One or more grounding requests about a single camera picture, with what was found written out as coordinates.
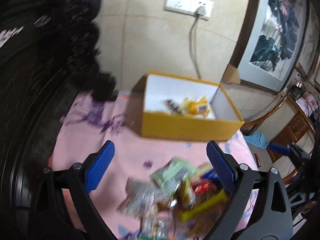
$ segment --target wooden chair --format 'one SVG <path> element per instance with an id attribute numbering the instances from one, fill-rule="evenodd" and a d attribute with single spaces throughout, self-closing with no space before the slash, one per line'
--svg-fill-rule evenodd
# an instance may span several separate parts
<path id="1" fill-rule="evenodd" d="M 283 106 L 283 104 L 288 101 L 290 102 L 296 109 L 297 109 L 297 115 L 300 115 L 300 119 L 304 120 L 305 125 L 307 127 L 307 132 L 309 131 L 313 136 L 315 136 L 315 129 L 312 126 L 310 120 L 308 119 L 308 117 L 305 115 L 305 113 L 303 112 L 303 110 L 297 105 L 297 103 L 295 102 L 295 100 L 289 96 L 289 95 L 285 95 L 285 96 L 281 96 L 279 98 L 279 100 L 277 101 L 276 105 L 272 108 L 272 110 L 270 110 L 268 113 L 266 113 L 264 116 L 253 120 L 251 122 L 245 123 L 242 127 L 241 127 L 241 131 L 244 135 L 250 135 L 252 134 L 254 131 L 256 131 L 262 124 L 263 122 L 268 119 L 270 116 L 272 116 L 276 111 L 278 111 L 280 109 L 281 106 Z M 296 138 L 296 141 L 294 141 L 294 143 L 296 143 L 298 141 L 298 137 L 297 136 L 293 136 L 294 138 Z M 297 170 L 294 169 L 288 176 L 286 176 L 285 178 L 283 178 L 283 182 L 285 184 L 290 184 L 293 181 L 294 176 L 296 175 Z"/>

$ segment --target wall outlet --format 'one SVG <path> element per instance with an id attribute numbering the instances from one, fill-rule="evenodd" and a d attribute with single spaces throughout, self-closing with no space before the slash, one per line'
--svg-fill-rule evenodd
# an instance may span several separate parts
<path id="1" fill-rule="evenodd" d="M 213 7 L 213 2 L 210 0 L 166 0 L 164 9 L 196 16 L 196 11 L 200 6 L 204 6 L 206 11 L 202 19 L 209 20 Z"/>
<path id="2" fill-rule="evenodd" d="M 191 0 L 166 0 L 164 9 L 183 14 L 188 14 Z"/>
<path id="3" fill-rule="evenodd" d="M 213 2 L 210 0 L 191 0 L 189 14 L 196 16 L 196 11 L 200 6 L 205 7 L 205 15 L 201 19 L 209 20 L 213 7 Z"/>

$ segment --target cable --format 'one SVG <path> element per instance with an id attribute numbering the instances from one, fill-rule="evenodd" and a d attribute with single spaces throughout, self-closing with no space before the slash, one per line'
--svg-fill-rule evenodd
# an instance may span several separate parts
<path id="1" fill-rule="evenodd" d="M 200 6 L 196 10 L 196 20 L 195 20 L 194 24 L 192 25 L 190 33 L 189 33 L 190 55 L 191 55 L 191 59 L 193 61 L 193 64 L 196 68 L 196 73 L 197 73 L 198 79 L 201 79 L 201 74 L 200 74 L 198 58 L 197 58 L 197 42 L 196 42 L 197 33 L 196 32 L 197 32 L 199 20 L 201 19 L 201 17 L 203 15 L 205 15 L 205 7 Z"/>
<path id="2" fill-rule="evenodd" d="M 201 17 L 197 16 L 195 22 L 193 23 L 190 33 L 189 33 L 189 42 L 190 42 L 190 55 L 191 59 L 193 61 L 193 65 L 196 68 L 196 73 L 198 76 L 198 79 L 201 79 L 201 74 L 199 70 L 198 60 L 197 60 L 197 48 L 196 48 L 196 29 L 198 26 L 198 22 Z"/>
<path id="3" fill-rule="evenodd" d="M 298 222 L 296 222 L 293 227 L 295 227 L 296 225 L 298 225 L 302 220 L 304 220 L 304 218 L 301 218 Z"/>

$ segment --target purple floral pattern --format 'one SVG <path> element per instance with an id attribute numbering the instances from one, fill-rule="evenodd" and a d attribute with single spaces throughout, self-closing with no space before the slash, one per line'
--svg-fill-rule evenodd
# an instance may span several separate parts
<path id="1" fill-rule="evenodd" d="M 117 114 L 113 116 L 110 120 L 103 122 L 102 121 L 102 113 L 104 110 L 104 102 L 96 102 L 92 101 L 90 110 L 88 114 L 83 114 L 80 111 L 74 110 L 71 114 L 76 114 L 81 116 L 79 120 L 72 120 L 66 123 L 66 125 L 81 123 L 81 122 L 88 122 L 89 124 L 95 127 L 102 127 L 101 133 L 105 132 L 108 128 L 111 128 L 110 135 L 118 135 L 121 133 L 123 127 L 126 126 L 125 124 L 125 114 Z"/>
<path id="2" fill-rule="evenodd" d="M 152 160 L 146 160 L 142 165 L 146 170 L 150 170 L 153 166 Z"/>

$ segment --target candy wrapper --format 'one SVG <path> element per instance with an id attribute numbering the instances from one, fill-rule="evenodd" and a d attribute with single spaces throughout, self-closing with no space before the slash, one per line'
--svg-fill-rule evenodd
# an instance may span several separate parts
<path id="1" fill-rule="evenodd" d="M 207 96 L 204 96 L 198 102 L 191 101 L 190 99 L 186 98 L 183 100 L 182 107 L 185 109 L 187 114 L 191 115 L 202 114 L 204 117 L 207 117 L 211 112 L 207 101 Z"/>
<path id="2" fill-rule="evenodd" d="M 165 167 L 150 175 L 150 178 L 168 195 L 172 196 L 182 182 L 196 172 L 190 163 L 173 158 Z"/>
<path id="3" fill-rule="evenodd" d="M 172 99 L 168 99 L 165 102 L 172 111 L 174 111 L 177 114 L 183 114 L 183 108 L 181 108 L 180 105 L 174 102 Z"/>
<path id="4" fill-rule="evenodd" d="M 138 239 L 169 239 L 169 220 L 158 218 L 143 218 Z"/>
<path id="5" fill-rule="evenodd" d="M 188 178 L 183 181 L 178 191 L 179 200 L 184 209 L 192 209 L 218 192 L 216 185 L 209 179 L 197 179 L 190 182 Z"/>
<path id="6" fill-rule="evenodd" d="M 189 178 L 186 178 L 178 191 L 179 201 L 184 209 L 191 208 L 196 203 L 196 194 L 193 191 Z"/>
<path id="7" fill-rule="evenodd" d="M 212 181 L 220 181 L 217 172 L 212 169 L 201 176 L 202 179 L 210 179 Z"/>
<path id="8" fill-rule="evenodd" d="M 126 185 L 128 197 L 118 210 L 124 214 L 141 217 L 158 213 L 157 203 L 168 202 L 169 197 L 152 182 L 143 182 L 129 178 Z"/>
<path id="9" fill-rule="evenodd" d="M 229 197 L 222 189 L 220 192 L 213 197 L 209 198 L 208 200 L 202 202 L 199 205 L 196 205 L 191 210 L 180 211 L 179 216 L 182 223 L 187 222 L 188 220 L 192 219 L 196 215 L 199 215 L 203 212 L 210 212 L 210 210 L 214 210 L 216 205 L 219 203 L 226 203 L 228 202 Z"/>
<path id="10" fill-rule="evenodd" d="M 220 202 L 205 213 L 195 216 L 192 220 L 194 226 L 189 229 L 187 235 L 203 238 L 207 236 L 226 208 L 225 202 Z"/>
<path id="11" fill-rule="evenodd" d="M 197 167 L 197 171 L 190 177 L 190 181 L 194 181 L 200 179 L 204 174 L 207 174 L 209 171 L 213 169 L 212 164 L 207 162 L 203 163 Z"/>
<path id="12" fill-rule="evenodd" d="M 166 201 L 157 202 L 158 212 L 170 211 L 177 204 L 177 199 L 170 198 Z"/>

